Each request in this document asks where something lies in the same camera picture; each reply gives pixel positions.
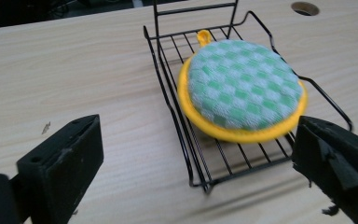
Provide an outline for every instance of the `sponge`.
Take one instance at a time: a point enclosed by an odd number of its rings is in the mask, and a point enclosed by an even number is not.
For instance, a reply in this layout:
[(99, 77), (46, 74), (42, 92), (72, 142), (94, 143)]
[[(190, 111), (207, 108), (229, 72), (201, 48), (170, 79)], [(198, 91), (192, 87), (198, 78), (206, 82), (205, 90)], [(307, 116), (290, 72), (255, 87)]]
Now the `sponge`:
[(307, 104), (307, 92), (280, 55), (242, 40), (211, 42), (183, 65), (179, 102), (202, 131), (230, 142), (264, 142), (292, 130)]

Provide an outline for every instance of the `table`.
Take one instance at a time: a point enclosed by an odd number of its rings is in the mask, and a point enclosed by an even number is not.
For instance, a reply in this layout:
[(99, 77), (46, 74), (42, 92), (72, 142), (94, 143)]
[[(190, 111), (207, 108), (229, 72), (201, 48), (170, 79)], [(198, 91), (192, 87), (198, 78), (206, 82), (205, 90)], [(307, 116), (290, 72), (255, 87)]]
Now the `table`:
[[(245, 0), (237, 20), (254, 11), (285, 60), (324, 88), (358, 134), (358, 1), (310, 2), (319, 15), (296, 14), (293, 1)], [(225, 16), (173, 15), (165, 31)], [(100, 114), (104, 163), (70, 223), (351, 223), (342, 212), (321, 214), (332, 204), (308, 188), (291, 162), (219, 185), (210, 195), (190, 188), (143, 25), (153, 29), (152, 7), (0, 28), (0, 173), (13, 177), (15, 162), (64, 124)], [(253, 30), (247, 37), (266, 39)], [(310, 97), (308, 114), (342, 124), (322, 99)]]

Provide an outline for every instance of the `light wood tabletop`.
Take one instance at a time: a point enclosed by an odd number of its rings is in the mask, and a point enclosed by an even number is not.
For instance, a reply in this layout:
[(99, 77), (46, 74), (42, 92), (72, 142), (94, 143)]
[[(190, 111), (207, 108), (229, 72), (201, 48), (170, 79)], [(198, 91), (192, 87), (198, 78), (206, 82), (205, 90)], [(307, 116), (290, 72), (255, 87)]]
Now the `light wood tabletop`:
[[(243, 0), (235, 21), (252, 10), (283, 58), (336, 101), (358, 134), (358, 1), (310, 0), (316, 16), (295, 13), (292, 3)], [(161, 18), (161, 32), (226, 24), (222, 10)], [(99, 114), (104, 163), (70, 223), (351, 223), (342, 212), (322, 214), (332, 203), (290, 161), (209, 195), (191, 188), (143, 25), (154, 33), (152, 7), (0, 28), (0, 174), (13, 177), (16, 161), (66, 123)], [(254, 21), (241, 33), (269, 43)], [(308, 115), (345, 126), (318, 93), (310, 91), (309, 104)]]

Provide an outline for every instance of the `yellow trim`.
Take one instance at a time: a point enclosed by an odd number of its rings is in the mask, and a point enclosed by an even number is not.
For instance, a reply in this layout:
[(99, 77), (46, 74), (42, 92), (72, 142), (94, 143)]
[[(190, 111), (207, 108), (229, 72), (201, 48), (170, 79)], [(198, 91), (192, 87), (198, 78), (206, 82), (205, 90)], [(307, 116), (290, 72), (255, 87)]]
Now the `yellow trim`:
[(272, 127), (259, 131), (231, 130), (217, 126), (203, 117), (193, 106), (190, 100), (190, 95), (188, 94), (187, 90), (187, 71), (190, 66), (191, 59), (192, 57), (185, 61), (179, 74), (179, 103), (187, 117), (203, 132), (212, 137), (236, 143), (266, 142), (289, 133), (296, 127), (299, 117), (305, 112), (305, 108), (307, 107), (308, 94), (304, 84), (301, 81), (298, 81), (298, 84), (303, 89), (303, 94), (300, 97), (296, 111), (287, 119), (275, 124)]

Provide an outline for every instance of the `black metal basket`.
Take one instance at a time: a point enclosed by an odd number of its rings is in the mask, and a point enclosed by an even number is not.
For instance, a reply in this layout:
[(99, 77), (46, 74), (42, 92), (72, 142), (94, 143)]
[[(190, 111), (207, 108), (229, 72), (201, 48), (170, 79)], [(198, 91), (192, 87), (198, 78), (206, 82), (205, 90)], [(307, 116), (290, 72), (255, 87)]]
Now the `black metal basket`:
[[(234, 23), (237, 5), (238, 0), (225, 4), (158, 11), (158, 2), (157, 0), (154, 0), (156, 36), (150, 36), (144, 26), (145, 38), (147, 39), (152, 54), (158, 82), (167, 107), (171, 111), (179, 142), (185, 157), (189, 185), (190, 187), (202, 187), (206, 193), (211, 192), (213, 186), (219, 183), (290, 161), (292, 146), (295, 142), (295, 135), (292, 132), (280, 139), (275, 139), (274, 141), (263, 144), (241, 145), (222, 142), (208, 137), (195, 127), (183, 114), (178, 104), (176, 95), (176, 77), (179, 73), (178, 68), (198, 48), (198, 43), (191, 43), (191, 41), (189, 41), (191, 38), (189, 37), (195, 36), (199, 30), (210, 31), (214, 41), (219, 40), (218, 36), (222, 36), (223, 39), (229, 39), (232, 36), (234, 36), (233, 38), (242, 39), (242, 36), (236, 28), (244, 25), (248, 17), (252, 16), (267, 33), (271, 49), (279, 54), (275, 49), (271, 32), (263, 22), (257, 18), (253, 11), (248, 11), (241, 22)], [(160, 16), (224, 7), (233, 8), (230, 21), (226, 25), (188, 30), (167, 35), (159, 34), (158, 17)], [(167, 51), (175, 51), (174, 56), (168, 56)], [(349, 117), (316, 82), (307, 77), (298, 77), (309, 82), (313, 88), (315, 88), (322, 97), (335, 108), (338, 114), (345, 119), (349, 130), (352, 129)]]

